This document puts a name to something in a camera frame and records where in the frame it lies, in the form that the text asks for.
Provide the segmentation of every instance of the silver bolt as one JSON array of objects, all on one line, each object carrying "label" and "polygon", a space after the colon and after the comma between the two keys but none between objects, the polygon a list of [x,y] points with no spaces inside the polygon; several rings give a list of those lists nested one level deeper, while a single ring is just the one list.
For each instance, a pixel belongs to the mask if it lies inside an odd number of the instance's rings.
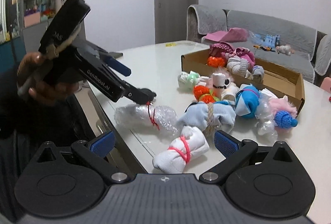
[{"label": "silver bolt", "polygon": [[117,182],[123,182],[127,179],[127,174],[125,173],[115,173],[112,174],[112,179]]},{"label": "silver bolt", "polygon": [[202,175],[202,178],[207,181],[214,181],[218,179],[218,174],[214,172],[206,172]]}]

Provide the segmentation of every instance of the sofa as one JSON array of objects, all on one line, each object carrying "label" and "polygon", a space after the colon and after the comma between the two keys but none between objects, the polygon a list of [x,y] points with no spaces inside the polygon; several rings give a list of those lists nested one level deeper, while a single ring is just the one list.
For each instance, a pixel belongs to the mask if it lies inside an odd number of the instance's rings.
[{"label": "sofa", "polygon": [[299,23],[236,10],[222,10],[203,5],[191,5],[187,10],[187,40],[212,44],[205,35],[230,28],[244,28],[265,36],[280,35],[280,44],[290,44],[294,54],[266,52],[253,47],[251,41],[233,43],[235,48],[245,47],[256,58],[279,64],[301,73],[310,83],[321,84],[330,74],[331,35]]}]

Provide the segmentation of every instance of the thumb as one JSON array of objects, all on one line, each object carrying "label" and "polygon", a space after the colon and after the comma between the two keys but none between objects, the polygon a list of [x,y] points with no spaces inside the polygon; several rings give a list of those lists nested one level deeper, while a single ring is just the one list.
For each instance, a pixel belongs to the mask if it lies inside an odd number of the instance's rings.
[{"label": "thumb", "polygon": [[17,70],[17,83],[19,86],[22,86],[32,72],[43,62],[45,57],[40,52],[33,52],[26,54]]}]

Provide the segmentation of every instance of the brown cardboard tray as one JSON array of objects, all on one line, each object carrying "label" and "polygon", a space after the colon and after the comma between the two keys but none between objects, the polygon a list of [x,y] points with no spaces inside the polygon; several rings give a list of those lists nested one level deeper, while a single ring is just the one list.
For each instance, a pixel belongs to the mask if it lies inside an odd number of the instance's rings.
[{"label": "brown cardboard tray", "polygon": [[[208,57],[209,49],[182,55],[182,71],[187,73],[194,71],[201,76],[210,76],[215,71],[215,68],[206,65]],[[302,74],[261,59],[255,59],[255,64],[261,65],[264,68],[263,83],[256,83],[250,79],[232,74],[237,86],[252,84],[258,90],[267,88],[279,98],[287,95],[289,101],[297,107],[299,114],[305,103],[305,88]]]}]

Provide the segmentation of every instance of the human hand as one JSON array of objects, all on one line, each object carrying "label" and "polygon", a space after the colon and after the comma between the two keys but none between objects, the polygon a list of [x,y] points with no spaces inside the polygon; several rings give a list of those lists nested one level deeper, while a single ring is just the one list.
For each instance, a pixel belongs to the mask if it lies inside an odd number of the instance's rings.
[{"label": "human hand", "polygon": [[[46,60],[45,56],[41,53],[28,53],[26,54],[17,71],[17,84],[21,87],[34,70],[37,69]],[[57,100],[65,100],[69,95],[76,92],[79,84],[59,83],[55,87],[40,81],[35,87],[29,89],[29,95],[45,105],[54,105]]]}]

